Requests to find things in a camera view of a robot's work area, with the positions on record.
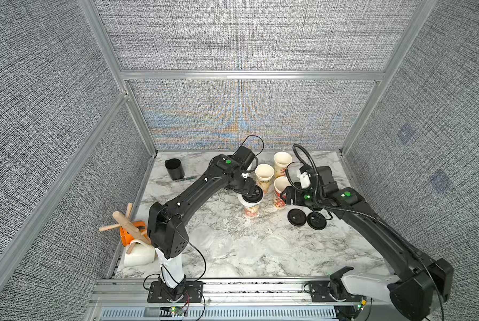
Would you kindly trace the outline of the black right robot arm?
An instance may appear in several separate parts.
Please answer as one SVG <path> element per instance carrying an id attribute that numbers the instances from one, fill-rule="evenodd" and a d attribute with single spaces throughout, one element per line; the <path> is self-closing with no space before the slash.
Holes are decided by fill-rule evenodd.
<path id="1" fill-rule="evenodd" d="M 445 259 L 434 260 L 405 240 L 354 189 L 332 191 L 324 200 L 308 191 L 286 187 L 280 194 L 286 205 L 325 209 L 358 231 L 392 268 L 386 276 L 358 273 L 345 266 L 330 275 L 327 294 L 337 302 L 352 296 L 373 298 L 393 305 L 408 320 L 423 320 L 444 310 L 454 275 Z"/>

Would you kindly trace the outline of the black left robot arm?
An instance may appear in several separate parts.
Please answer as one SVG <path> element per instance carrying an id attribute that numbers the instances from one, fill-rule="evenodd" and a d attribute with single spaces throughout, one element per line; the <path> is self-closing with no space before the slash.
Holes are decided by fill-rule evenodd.
<path id="1" fill-rule="evenodd" d="M 253 163 L 257 165 L 259 160 L 246 147 L 239 147 L 232 155 L 217 155 L 210 160 L 205 172 L 179 196 L 163 205 L 156 202 L 150 207 L 147 236 L 159 257 L 160 287 L 172 301 L 180 300 L 184 294 L 186 275 L 180 255 L 189 244 L 186 224 L 221 189 L 250 201 L 262 200 L 262 189 L 254 179 L 246 176 L 253 171 L 250 168 Z"/>

